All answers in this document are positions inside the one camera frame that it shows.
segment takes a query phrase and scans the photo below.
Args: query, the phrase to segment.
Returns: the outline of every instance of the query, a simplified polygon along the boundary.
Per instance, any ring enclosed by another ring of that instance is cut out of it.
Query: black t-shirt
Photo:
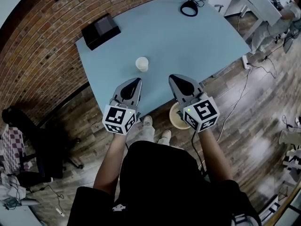
[[[133,143],[120,171],[120,194],[80,187],[68,226],[185,222],[230,226],[237,215],[258,214],[238,184],[205,181],[186,151],[147,141]]]

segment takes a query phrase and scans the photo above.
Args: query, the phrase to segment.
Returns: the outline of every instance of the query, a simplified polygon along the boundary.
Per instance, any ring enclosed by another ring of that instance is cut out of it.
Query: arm
[[[206,129],[198,134],[206,167],[209,172],[210,180],[222,182],[224,180],[233,180],[233,175],[228,160],[217,144],[213,133]]]
[[[282,20],[291,20],[295,18],[295,14],[292,11],[289,12],[280,12]]]
[[[115,134],[98,170],[93,188],[115,195],[127,137]]]

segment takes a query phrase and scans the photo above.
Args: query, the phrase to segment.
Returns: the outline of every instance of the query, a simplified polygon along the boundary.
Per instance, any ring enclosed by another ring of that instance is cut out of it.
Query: paper cup
[[[169,119],[172,125],[178,129],[186,130],[190,128],[190,125],[186,124],[185,121],[183,121],[179,114],[177,113],[180,110],[179,108],[179,102],[176,102],[169,111]]]
[[[136,60],[136,67],[141,72],[147,72],[149,69],[149,61],[146,57],[139,57]]]

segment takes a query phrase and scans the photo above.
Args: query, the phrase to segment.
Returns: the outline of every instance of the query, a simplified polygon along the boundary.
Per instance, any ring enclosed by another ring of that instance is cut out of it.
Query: shoe
[[[295,122],[296,122],[297,126],[299,127],[299,126],[300,126],[300,120],[299,120],[299,117],[296,117],[296,118],[295,118]]]
[[[169,142],[170,138],[171,138],[171,131],[170,130],[165,130],[162,134],[162,138],[166,138]]]
[[[262,52],[262,53],[265,53],[265,52],[266,52],[266,51],[265,51],[265,46],[263,46],[263,45],[260,45],[259,48],[258,48],[258,50],[259,50],[260,52]]]
[[[143,126],[152,126],[152,118],[150,115],[144,117]]]
[[[249,52],[251,55],[254,55],[254,54],[256,54],[256,50],[254,51],[254,50],[251,50],[250,52]]]

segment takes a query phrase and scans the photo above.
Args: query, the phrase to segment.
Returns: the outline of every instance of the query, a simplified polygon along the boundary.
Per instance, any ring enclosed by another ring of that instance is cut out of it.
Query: black office chair
[[[36,153],[23,157],[20,155],[21,171],[23,163],[36,157],[39,173],[42,177],[62,178],[63,162],[69,162],[78,169],[83,165],[76,165],[70,158],[69,151],[80,142],[79,138],[69,141],[62,131],[57,129],[38,128],[25,113],[10,106],[2,112],[3,121],[11,127],[17,127],[32,143]]]

